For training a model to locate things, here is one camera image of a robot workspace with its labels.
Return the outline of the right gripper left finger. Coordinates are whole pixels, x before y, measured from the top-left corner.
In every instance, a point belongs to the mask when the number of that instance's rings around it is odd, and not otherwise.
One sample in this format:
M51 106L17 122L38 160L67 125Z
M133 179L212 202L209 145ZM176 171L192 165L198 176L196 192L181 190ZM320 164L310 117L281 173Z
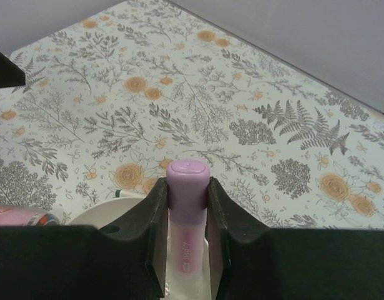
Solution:
M162 299L167 183L92 226L0 226L0 299Z

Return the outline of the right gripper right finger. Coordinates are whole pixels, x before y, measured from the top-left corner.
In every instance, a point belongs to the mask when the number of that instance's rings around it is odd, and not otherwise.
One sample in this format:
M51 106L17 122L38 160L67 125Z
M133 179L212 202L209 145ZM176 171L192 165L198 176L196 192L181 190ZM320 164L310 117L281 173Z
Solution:
M207 190L212 299L384 299L384 230L271 228Z

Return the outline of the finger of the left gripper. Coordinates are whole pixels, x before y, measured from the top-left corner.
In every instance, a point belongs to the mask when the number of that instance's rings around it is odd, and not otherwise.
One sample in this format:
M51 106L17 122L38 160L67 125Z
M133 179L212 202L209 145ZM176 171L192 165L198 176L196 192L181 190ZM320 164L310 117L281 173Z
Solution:
M24 86L25 84L24 71L0 52L0 89Z

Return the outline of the purple highlighter pen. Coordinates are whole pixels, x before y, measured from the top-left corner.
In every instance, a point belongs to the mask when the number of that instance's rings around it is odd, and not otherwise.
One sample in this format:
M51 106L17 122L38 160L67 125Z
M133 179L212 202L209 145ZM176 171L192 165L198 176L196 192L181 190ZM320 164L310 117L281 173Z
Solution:
M197 279L202 274L210 169L201 161L173 161L166 181L172 268L178 277Z

